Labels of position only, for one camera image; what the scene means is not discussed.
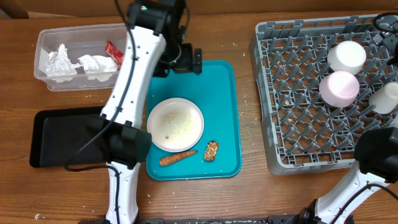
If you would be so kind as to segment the light green bowl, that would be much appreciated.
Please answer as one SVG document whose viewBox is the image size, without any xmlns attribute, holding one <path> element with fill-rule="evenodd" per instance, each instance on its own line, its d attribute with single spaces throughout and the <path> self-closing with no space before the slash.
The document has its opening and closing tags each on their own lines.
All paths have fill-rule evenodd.
<svg viewBox="0 0 398 224">
<path fill-rule="evenodd" d="M 335 72 L 344 71 L 356 75 L 361 71 L 366 57 L 366 51 L 362 45 L 347 40 L 330 49 L 327 61 Z"/>
</svg>

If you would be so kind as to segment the red snack wrapper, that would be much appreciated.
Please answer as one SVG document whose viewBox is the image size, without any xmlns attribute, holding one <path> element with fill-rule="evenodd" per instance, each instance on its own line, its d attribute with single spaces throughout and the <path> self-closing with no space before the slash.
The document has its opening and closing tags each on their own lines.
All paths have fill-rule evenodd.
<svg viewBox="0 0 398 224">
<path fill-rule="evenodd" d="M 120 68 L 123 59 L 124 59 L 124 54 L 118 50 L 118 48 L 110 41 L 108 40 L 105 45 L 105 52 L 113 59 L 115 64 Z"/>
</svg>

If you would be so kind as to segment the large pink plate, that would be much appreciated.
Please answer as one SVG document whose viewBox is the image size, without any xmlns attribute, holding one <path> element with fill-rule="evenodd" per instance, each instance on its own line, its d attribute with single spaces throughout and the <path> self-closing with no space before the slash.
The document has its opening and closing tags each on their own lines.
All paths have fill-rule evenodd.
<svg viewBox="0 0 398 224">
<path fill-rule="evenodd" d="M 157 104 L 147 119 L 152 143 L 167 152 L 183 152 L 201 138 L 205 120 L 199 107 L 184 98 L 169 98 Z"/>
</svg>

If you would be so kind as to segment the white cup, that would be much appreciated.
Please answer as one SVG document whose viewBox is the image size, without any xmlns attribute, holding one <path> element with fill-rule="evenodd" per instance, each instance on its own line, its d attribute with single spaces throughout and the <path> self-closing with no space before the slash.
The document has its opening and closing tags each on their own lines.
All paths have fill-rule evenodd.
<svg viewBox="0 0 398 224">
<path fill-rule="evenodd" d="M 369 97 L 369 105 L 374 106 L 374 112 L 388 114 L 397 106 L 397 86 L 397 82 L 390 82 Z"/>
</svg>

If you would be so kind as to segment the pink small bowl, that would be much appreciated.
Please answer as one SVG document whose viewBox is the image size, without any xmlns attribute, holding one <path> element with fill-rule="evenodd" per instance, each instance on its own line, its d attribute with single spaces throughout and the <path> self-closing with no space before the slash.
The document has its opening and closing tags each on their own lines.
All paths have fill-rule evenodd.
<svg viewBox="0 0 398 224">
<path fill-rule="evenodd" d="M 359 81 L 348 72 L 333 72 L 321 80 L 319 92 L 327 104 L 344 108 L 355 101 L 359 93 Z"/>
</svg>

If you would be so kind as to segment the brown food scrap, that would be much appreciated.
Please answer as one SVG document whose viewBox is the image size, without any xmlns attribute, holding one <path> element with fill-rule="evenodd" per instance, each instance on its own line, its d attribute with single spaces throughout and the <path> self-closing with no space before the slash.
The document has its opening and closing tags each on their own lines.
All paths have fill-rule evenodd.
<svg viewBox="0 0 398 224">
<path fill-rule="evenodd" d="M 214 161 L 216 153 L 218 151 L 219 144 L 216 141 L 210 141 L 206 146 L 206 151 L 204 154 L 204 159 L 206 161 Z"/>
</svg>

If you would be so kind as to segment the orange carrot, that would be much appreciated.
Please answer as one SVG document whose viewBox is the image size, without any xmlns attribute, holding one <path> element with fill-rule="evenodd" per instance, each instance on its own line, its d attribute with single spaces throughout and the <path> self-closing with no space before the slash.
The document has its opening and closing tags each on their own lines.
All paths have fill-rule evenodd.
<svg viewBox="0 0 398 224">
<path fill-rule="evenodd" d="M 198 151 L 184 151 L 184 152 L 180 152 L 177 154 L 172 154 L 171 156 L 166 156 L 161 158 L 161 160 L 159 161 L 159 165 L 160 166 L 169 166 L 171 164 L 174 164 L 178 161 L 181 161 L 185 158 L 188 158 L 190 156 L 193 156 L 197 153 Z"/>
</svg>

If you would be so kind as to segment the white paper napkin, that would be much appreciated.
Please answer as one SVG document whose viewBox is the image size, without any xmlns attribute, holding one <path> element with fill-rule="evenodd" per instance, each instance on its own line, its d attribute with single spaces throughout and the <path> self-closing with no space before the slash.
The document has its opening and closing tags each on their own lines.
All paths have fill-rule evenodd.
<svg viewBox="0 0 398 224">
<path fill-rule="evenodd" d="M 64 44 L 60 44 L 56 52 L 49 53 L 49 59 L 44 64 L 45 74 L 48 77 L 56 78 L 56 82 L 71 81 L 70 75 L 77 75 L 77 68 L 82 67 L 89 80 L 105 82 L 110 79 L 112 74 L 98 75 L 98 73 L 117 72 L 118 66 L 111 57 L 101 55 L 83 55 L 78 58 L 79 62 L 73 64 L 68 58 L 68 49 Z"/>
</svg>

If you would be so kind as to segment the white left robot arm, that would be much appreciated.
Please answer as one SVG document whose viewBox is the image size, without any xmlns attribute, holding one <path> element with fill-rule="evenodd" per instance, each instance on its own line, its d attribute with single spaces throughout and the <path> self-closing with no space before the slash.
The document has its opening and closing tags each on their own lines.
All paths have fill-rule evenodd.
<svg viewBox="0 0 398 224">
<path fill-rule="evenodd" d="M 152 77 L 169 72 L 201 74 L 201 49 L 183 43 L 187 26 L 180 25 L 184 0 L 134 1 L 121 18 L 127 29 L 126 50 L 115 86 L 99 118 L 88 123 L 92 138 L 109 171 L 109 208 L 102 223 L 135 223 L 137 178 L 151 145 L 141 130 L 142 113 Z"/>
</svg>

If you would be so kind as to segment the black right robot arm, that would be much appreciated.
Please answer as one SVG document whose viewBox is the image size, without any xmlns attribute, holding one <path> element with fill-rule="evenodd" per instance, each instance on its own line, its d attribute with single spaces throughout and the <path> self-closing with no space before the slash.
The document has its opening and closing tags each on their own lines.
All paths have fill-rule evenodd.
<svg viewBox="0 0 398 224">
<path fill-rule="evenodd" d="M 383 17 L 394 23 L 380 27 Z M 377 45 L 385 45 L 393 57 L 387 64 L 397 64 L 395 49 L 388 47 L 388 39 L 397 42 L 397 12 L 386 12 L 373 19 L 373 26 L 380 31 Z M 375 112 L 386 114 L 397 106 L 397 82 L 389 82 L 369 98 Z M 365 131 L 354 149 L 355 162 L 346 175 L 326 195 L 314 201 L 287 223 L 345 223 L 350 214 L 379 189 L 385 190 L 397 200 L 397 195 L 387 186 L 397 182 L 397 116 L 388 128 Z"/>
</svg>

